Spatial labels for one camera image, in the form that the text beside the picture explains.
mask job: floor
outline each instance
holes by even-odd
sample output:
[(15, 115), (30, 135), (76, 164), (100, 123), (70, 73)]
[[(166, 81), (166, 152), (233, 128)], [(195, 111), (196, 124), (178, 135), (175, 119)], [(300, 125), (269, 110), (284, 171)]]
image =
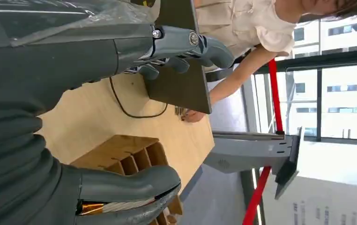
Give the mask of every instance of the floor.
[[(209, 83), (209, 89), (218, 82)], [(214, 131), (246, 131), (242, 94), (217, 103), (210, 116)], [(201, 166), (186, 197), (180, 225), (242, 224), (245, 202), (239, 173), (224, 174), (205, 164)]]
[(242, 224), (245, 203), (239, 173), (202, 165), (202, 175), (183, 202), (179, 225)]

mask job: robotic finger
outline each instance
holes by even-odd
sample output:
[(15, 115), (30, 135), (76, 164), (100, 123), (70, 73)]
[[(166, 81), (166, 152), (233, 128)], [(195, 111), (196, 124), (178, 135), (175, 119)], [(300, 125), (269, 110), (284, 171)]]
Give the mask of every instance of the robotic finger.
[(152, 31), (153, 46), (125, 73), (140, 73), (146, 79), (156, 79), (153, 66), (167, 66), (178, 73), (189, 69), (186, 60), (196, 59), (203, 66), (228, 68), (234, 62), (231, 52), (218, 40), (195, 33), (193, 30), (161, 26)]

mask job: wooden organizer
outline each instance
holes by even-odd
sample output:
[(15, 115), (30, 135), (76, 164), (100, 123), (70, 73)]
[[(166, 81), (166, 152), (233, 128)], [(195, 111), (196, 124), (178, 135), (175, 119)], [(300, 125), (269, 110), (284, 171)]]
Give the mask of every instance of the wooden organizer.
[[(132, 175), (153, 165), (168, 165), (168, 162), (157, 138), (115, 135), (71, 165)], [(175, 225), (177, 217), (182, 215), (182, 205), (176, 196), (151, 225)]]

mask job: red pole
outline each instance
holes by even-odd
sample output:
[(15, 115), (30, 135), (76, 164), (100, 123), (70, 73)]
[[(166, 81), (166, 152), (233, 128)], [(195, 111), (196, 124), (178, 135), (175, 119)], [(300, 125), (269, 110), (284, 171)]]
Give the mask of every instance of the red pole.
[[(271, 77), (271, 92), (272, 92), (272, 101), (274, 103), (276, 130), (283, 132), (281, 107), (280, 107), (279, 92), (278, 92), (278, 80), (276, 77), (275, 59), (271, 60), (268, 63), (268, 67), (269, 67), (269, 74)], [(271, 171), (270, 166), (264, 167), (263, 172), (261, 173), (260, 178), (257, 182), (257, 188), (254, 190), (250, 203), (247, 206), (245, 218), (243, 219), (242, 225), (253, 225), (254, 217), (257, 211), (257, 206), (259, 205), (259, 202), (263, 195), (263, 191), (267, 184), (267, 179), (270, 171)]]

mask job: wooden table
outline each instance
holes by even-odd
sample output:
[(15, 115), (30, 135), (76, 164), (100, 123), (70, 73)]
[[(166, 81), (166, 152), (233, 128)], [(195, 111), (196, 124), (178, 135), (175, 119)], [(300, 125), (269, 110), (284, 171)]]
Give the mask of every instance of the wooden table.
[[(140, 75), (117, 75), (113, 82), (129, 113), (150, 115), (163, 110), (164, 103), (149, 100)], [(214, 147), (207, 117), (195, 124), (182, 122), (174, 115), (172, 105), (157, 118), (127, 117), (119, 108), (108, 79), (65, 92), (56, 108), (41, 118), (44, 125), (39, 133), (44, 135), (52, 154), (66, 164), (116, 134), (159, 138), (183, 188)]]

